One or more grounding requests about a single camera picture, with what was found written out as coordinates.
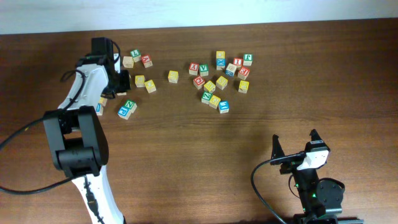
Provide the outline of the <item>yellow S block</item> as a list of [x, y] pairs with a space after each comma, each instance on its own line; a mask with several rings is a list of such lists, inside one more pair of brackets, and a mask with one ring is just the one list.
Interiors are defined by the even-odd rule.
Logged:
[[170, 70], [168, 74], [168, 80], [170, 83], [178, 83], [178, 71]]

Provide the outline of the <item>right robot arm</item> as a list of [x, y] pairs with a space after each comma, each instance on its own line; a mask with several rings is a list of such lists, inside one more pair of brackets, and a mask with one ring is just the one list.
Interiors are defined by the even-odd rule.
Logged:
[[303, 213], [294, 215], [294, 223], [364, 223], [358, 218], [339, 219], [342, 213], [344, 183], [332, 178], [319, 178], [317, 170], [326, 164], [330, 148], [315, 129], [311, 140], [296, 156], [286, 156], [278, 135], [272, 137], [271, 165], [280, 165], [280, 174], [294, 179]]

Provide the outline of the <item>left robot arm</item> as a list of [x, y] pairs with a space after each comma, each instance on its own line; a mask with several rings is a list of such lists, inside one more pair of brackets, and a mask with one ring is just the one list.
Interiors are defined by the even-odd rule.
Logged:
[[103, 90], [119, 75], [120, 58], [109, 65], [87, 57], [73, 71], [75, 80], [55, 111], [44, 116], [44, 127], [54, 166], [71, 178], [93, 223], [125, 223], [107, 177], [109, 147], [96, 114]]

